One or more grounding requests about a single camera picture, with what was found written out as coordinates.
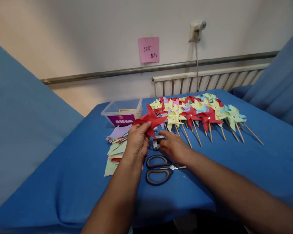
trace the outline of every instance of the metal rail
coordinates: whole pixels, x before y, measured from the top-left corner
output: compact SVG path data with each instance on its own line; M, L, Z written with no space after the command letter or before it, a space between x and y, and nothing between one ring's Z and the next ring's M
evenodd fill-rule
M199 66L205 65L213 65L220 63L230 63L230 62L241 62L255 59L267 59L276 57L279 51L265 52L265 53L257 53L257 54L248 54L248 55L238 55L238 56L230 56L230 57L222 57L222 58L210 58L210 59L202 59L199 60ZM155 65L149 67L138 67L138 68L128 68L128 69L120 69L114 71L103 71L103 72L95 72L81 75L72 75L72 76L63 76L56 78L49 78L41 80L45 85L58 84L58 83L66 83L72 81L82 81L82 80L90 80L90 79L98 79L104 77L111 76L121 76L121 75L130 75L137 73L145 73L145 72L157 72L164 70L172 70L179 68L189 68L195 67L196 61L189 62L180 62L180 63L169 63L162 65Z

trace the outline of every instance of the white wall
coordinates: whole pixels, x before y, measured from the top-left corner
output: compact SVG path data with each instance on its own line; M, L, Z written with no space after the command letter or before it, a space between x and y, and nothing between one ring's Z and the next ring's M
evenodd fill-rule
M202 20L199 59L280 50L293 35L293 0L0 0L0 45L45 79L144 66L138 37L160 37L159 64L194 60L189 28ZM153 96L151 77L187 71L50 88L87 115L98 103Z

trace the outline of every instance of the purple label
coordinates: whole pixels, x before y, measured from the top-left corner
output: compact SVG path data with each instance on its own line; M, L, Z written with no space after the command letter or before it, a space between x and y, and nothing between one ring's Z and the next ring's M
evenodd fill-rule
M127 126L132 124L136 119L134 118L134 115L112 115L108 116L110 121L114 124L114 126Z

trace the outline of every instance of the left hand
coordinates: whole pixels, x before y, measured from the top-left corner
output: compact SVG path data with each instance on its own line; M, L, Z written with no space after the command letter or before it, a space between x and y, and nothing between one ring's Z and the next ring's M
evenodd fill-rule
M143 125L137 124L132 126L128 132L127 146L124 153L124 157L133 157L132 159L141 159L143 161L144 156L147 153L150 136L145 132L151 126L152 122L149 121Z

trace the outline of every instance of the pink sticky note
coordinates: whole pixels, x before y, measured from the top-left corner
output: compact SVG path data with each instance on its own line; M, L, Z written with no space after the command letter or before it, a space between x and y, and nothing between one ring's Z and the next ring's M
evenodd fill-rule
M159 37L138 38L140 59L142 63L160 61Z

